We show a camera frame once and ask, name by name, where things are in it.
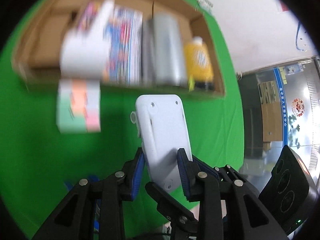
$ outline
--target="pink sticky note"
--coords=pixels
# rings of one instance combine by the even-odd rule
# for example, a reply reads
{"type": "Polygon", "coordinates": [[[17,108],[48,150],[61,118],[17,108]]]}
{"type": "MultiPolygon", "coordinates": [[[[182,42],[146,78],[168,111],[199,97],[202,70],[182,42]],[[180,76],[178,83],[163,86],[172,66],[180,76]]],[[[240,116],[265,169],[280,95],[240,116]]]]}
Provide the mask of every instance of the pink sticky note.
{"type": "Polygon", "coordinates": [[[98,111],[87,112],[85,120],[88,131],[100,131],[100,118],[98,111]]]}

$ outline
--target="screw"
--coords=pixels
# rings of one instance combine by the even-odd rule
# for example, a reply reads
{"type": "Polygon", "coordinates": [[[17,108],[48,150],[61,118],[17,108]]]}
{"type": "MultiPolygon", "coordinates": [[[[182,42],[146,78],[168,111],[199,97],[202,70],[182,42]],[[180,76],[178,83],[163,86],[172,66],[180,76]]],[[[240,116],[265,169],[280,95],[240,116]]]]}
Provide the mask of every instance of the screw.
{"type": "Polygon", "coordinates": [[[122,177],[124,176],[124,172],[123,172],[123,171],[117,171],[117,172],[115,173],[115,176],[116,176],[117,178],[122,178],[122,177]]]}
{"type": "Polygon", "coordinates": [[[206,173],[203,172],[203,171],[201,171],[201,172],[198,173],[198,177],[199,177],[199,178],[204,179],[204,178],[206,178],[207,176],[208,176],[208,174],[206,174],[206,173]]]}
{"type": "Polygon", "coordinates": [[[79,185],[80,186],[84,186],[84,185],[87,185],[88,184],[88,180],[87,179],[81,179],[79,180],[79,185]]]}
{"type": "Polygon", "coordinates": [[[239,179],[236,179],[235,180],[235,185],[238,186],[238,187],[242,187],[243,186],[243,181],[239,180],[239,179]]]}
{"type": "Polygon", "coordinates": [[[188,221],[188,219],[185,216],[182,216],[179,218],[179,221],[180,223],[185,224],[188,221]]]}

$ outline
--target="cardboard box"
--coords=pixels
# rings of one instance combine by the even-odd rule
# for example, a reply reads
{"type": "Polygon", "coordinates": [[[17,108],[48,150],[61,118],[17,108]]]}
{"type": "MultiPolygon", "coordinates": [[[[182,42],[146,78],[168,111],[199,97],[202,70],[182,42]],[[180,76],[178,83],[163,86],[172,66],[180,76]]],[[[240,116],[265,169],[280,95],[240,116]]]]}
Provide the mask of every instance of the cardboard box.
{"type": "MultiPolygon", "coordinates": [[[[84,9],[91,0],[47,0],[33,17],[22,34],[12,57],[14,70],[28,84],[57,84],[60,78],[60,47],[66,32],[77,25],[84,9]]],[[[222,97],[225,89],[219,64],[215,55],[212,37],[206,21],[200,11],[195,10],[183,0],[115,0],[115,3],[143,13],[143,20],[149,19],[155,12],[166,11],[177,17],[183,43],[192,37],[200,36],[207,44],[214,72],[215,91],[203,94],[210,97],[222,97]]],[[[153,93],[174,92],[172,88],[145,88],[153,93]]],[[[187,89],[175,88],[178,94],[188,93],[187,89]]]]}

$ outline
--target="green tablecloth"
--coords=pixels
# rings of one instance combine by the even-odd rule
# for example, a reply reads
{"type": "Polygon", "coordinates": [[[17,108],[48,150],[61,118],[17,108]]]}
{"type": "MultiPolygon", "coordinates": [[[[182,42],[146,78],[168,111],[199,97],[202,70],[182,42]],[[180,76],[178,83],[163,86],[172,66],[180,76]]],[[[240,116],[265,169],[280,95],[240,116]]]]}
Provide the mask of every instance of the green tablecloth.
{"type": "MultiPolygon", "coordinates": [[[[194,0],[187,0],[195,5],[194,0]]],[[[27,13],[0,55],[0,191],[13,218],[28,237],[67,193],[64,181],[100,179],[121,169],[141,145],[130,121],[139,92],[102,93],[101,133],[61,134],[56,126],[56,92],[28,92],[11,67],[12,50],[23,26],[41,1],[27,13]]],[[[224,99],[182,97],[192,153],[211,166],[243,163],[244,124],[240,93],[230,55],[213,17],[205,14],[216,46],[226,87],[224,99]]],[[[137,199],[124,203],[127,237],[167,222],[144,189],[147,170],[137,199]]],[[[178,188],[172,196],[188,208],[178,188]]]]}

